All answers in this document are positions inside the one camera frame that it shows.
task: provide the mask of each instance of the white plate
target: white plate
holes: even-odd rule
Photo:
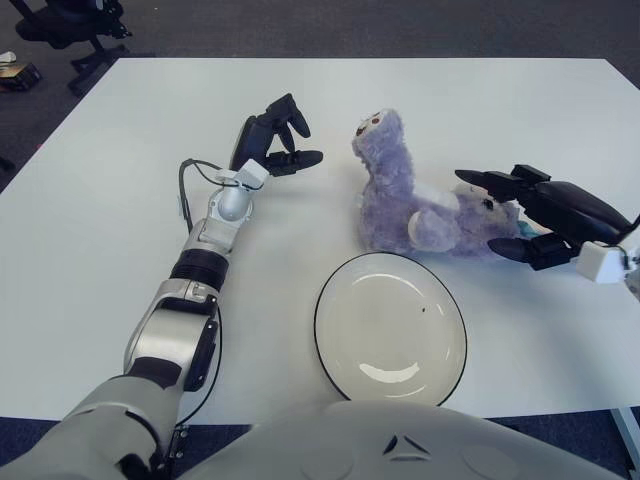
[[[347,399],[439,405],[460,381],[467,336],[455,300],[419,263],[361,255],[325,284],[315,314],[320,361]]]

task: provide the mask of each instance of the purple plush toy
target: purple plush toy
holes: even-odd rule
[[[460,184],[453,192],[441,192],[414,185],[411,155],[395,110],[365,120],[356,131],[353,151],[370,175],[360,219],[367,248],[500,258],[487,241],[519,234],[518,209],[510,202],[494,202],[486,190]]]

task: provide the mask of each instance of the floor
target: floor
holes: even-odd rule
[[[134,52],[187,57],[605,58],[640,86],[640,0],[122,0]],[[30,1],[36,7],[38,1]],[[33,62],[42,82],[0,94],[0,157],[18,170],[78,103],[68,62],[89,52],[26,43],[19,14],[0,2],[0,53]],[[106,39],[106,46],[117,42]],[[13,174],[0,172],[0,191]],[[640,276],[630,288],[640,298]],[[625,476],[629,458],[608,412],[496,419]],[[52,422],[0,418],[0,465]],[[247,431],[192,427],[176,473]]]

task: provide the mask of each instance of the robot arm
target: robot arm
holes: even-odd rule
[[[249,131],[250,122],[245,124],[231,170],[216,178],[227,187],[211,195],[207,217],[190,229],[170,277],[129,340],[123,374],[98,386],[30,452],[1,469],[0,479],[115,480],[149,478],[162,470],[182,394],[201,389],[211,365],[220,290],[236,235],[251,215],[253,194],[270,172],[295,173],[322,159],[320,152],[284,154],[283,168],[266,156],[274,134],[293,149],[288,121],[309,136],[294,107],[286,95],[267,109],[270,124]],[[264,153],[258,161],[245,158],[258,149]]]
[[[516,165],[511,174],[456,170],[456,175],[498,202],[517,200],[529,218],[552,230],[531,240],[490,240],[489,247],[503,257],[542,270],[577,256],[578,272],[597,283],[621,282],[640,263],[640,216],[631,223],[572,183],[551,181],[529,165]]]

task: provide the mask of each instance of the black cable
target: black cable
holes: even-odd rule
[[[198,404],[198,406],[194,408],[189,415],[176,423],[176,427],[179,427],[185,422],[191,420],[193,416],[200,411],[204,404],[207,403],[207,400],[209,400],[209,396],[211,395],[211,392],[213,392],[213,387],[215,386],[216,380],[218,379],[218,374],[220,373],[220,364],[222,363],[222,311],[220,310],[220,307],[218,307],[218,329],[220,331],[220,340],[218,341],[218,365],[216,365],[216,373],[213,375],[213,380],[211,381],[211,385],[209,385],[209,390],[207,390],[206,395]]]

